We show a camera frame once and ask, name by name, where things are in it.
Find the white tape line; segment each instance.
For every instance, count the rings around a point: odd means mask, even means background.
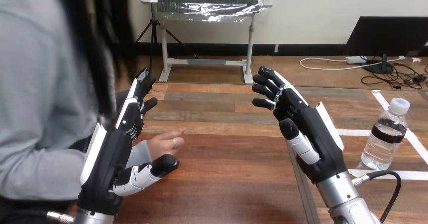
[[[374,172],[376,170],[348,170],[350,174],[355,177],[360,177],[366,175],[367,173]],[[420,171],[394,171],[400,175],[402,180],[428,180],[428,172],[420,172]],[[380,176],[376,179],[388,179],[394,180],[395,177],[392,175]]]
[[[336,129],[340,136],[368,137],[370,130]]]
[[[378,100],[378,102],[381,104],[384,110],[387,110],[389,107],[389,104],[381,94],[381,91],[372,90],[371,93],[375,96],[375,98]],[[407,129],[406,135],[404,137],[406,137],[409,140],[413,148],[417,151],[417,153],[419,153],[422,159],[428,164],[428,151],[422,145],[422,143],[418,140],[416,135],[410,129]]]
[[[383,97],[383,95],[381,95],[381,91],[380,90],[372,90],[371,93],[378,100],[379,104],[381,104],[381,106],[384,108],[384,110],[387,110],[389,107],[389,104],[388,104],[387,100]]]

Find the cable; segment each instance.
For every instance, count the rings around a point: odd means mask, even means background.
[[[362,77],[361,82],[364,85],[388,83],[391,86],[391,88],[395,88],[395,89],[401,89],[402,87],[407,87],[407,88],[422,90],[423,84],[428,87],[428,80],[427,80],[428,74],[419,74],[411,67],[401,63],[394,63],[392,67],[393,67],[393,71],[391,73],[383,75],[383,77],[385,78],[381,78],[372,72],[371,73],[372,76]],[[411,73],[406,74],[406,73],[399,72],[397,70],[398,67],[406,68],[410,70]],[[379,81],[374,83],[368,83],[364,81],[367,78],[378,79]]]
[[[381,219],[380,219],[381,223],[384,223],[385,219],[387,218],[388,213],[391,210],[392,206],[394,205],[394,202],[397,199],[398,193],[400,192],[400,189],[401,189],[401,178],[398,175],[398,173],[394,171],[381,170],[381,171],[376,171],[376,172],[367,174],[370,180],[380,176],[384,176],[384,175],[393,175],[397,179],[397,185],[395,186],[395,190],[391,196],[391,200],[389,201],[387,207],[385,208],[384,213],[381,216]]]
[[[382,62],[378,62],[375,64],[369,64],[369,65],[361,65],[361,66],[356,66],[356,67],[349,67],[349,68],[339,68],[339,69],[325,69],[325,68],[314,68],[314,67],[308,67],[302,64],[303,61],[305,60],[324,60],[324,61],[331,61],[331,62],[346,62],[346,60],[333,60],[333,59],[322,59],[322,58],[306,58],[306,59],[302,59],[300,60],[300,65],[306,69],[313,69],[313,70],[348,70],[348,69],[358,69],[358,68],[363,68],[363,67],[367,67],[367,66],[371,66],[371,65],[376,65],[376,64],[381,64]],[[399,56],[397,59],[393,59],[393,60],[388,60],[387,62],[395,62],[395,61],[401,61],[404,60],[405,57],[404,56]]]
[[[339,68],[339,69],[325,69],[325,68],[313,68],[313,67],[308,67],[302,64],[303,61],[305,60],[311,60],[311,59],[316,59],[316,60],[324,60],[324,61],[331,61],[331,62],[346,62],[346,60],[332,60],[332,59],[322,59],[322,58],[306,58],[306,59],[302,59],[300,60],[300,65],[304,68],[307,69],[314,69],[314,70],[348,70],[348,69],[357,69],[357,68],[362,68],[362,67],[367,67],[368,65],[361,65],[361,66],[356,66],[356,67],[349,67],[349,68]]]

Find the gray sweater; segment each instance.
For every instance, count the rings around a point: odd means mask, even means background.
[[[1,196],[71,200],[80,192],[85,155],[68,148],[92,133],[98,111],[67,23],[59,0],[0,0]],[[133,147],[128,165],[148,161],[145,142]]]

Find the bottle label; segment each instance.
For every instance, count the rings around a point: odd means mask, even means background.
[[[376,127],[376,124],[373,125],[373,127],[371,128],[371,133],[373,134],[373,136],[377,137],[379,140],[382,140],[384,142],[400,143],[403,140],[404,135],[406,134],[407,129],[405,126],[403,126],[402,124],[398,124],[395,121],[392,121],[390,119],[379,119],[378,124],[388,126],[392,129],[395,129],[395,130],[401,132],[401,135],[391,136],[391,135],[388,135],[388,134],[382,132],[381,130],[379,130]]]

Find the white wall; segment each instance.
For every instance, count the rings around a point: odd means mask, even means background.
[[[137,38],[150,9],[130,0],[130,11]],[[274,0],[255,17],[254,43],[346,44],[359,16],[428,16],[428,0]],[[184,43],[247,43],[248,25],[168,21],[167,28]],[[198,37],[201,31],[208,36]],[[150,33],[140,41],[150,42]]]

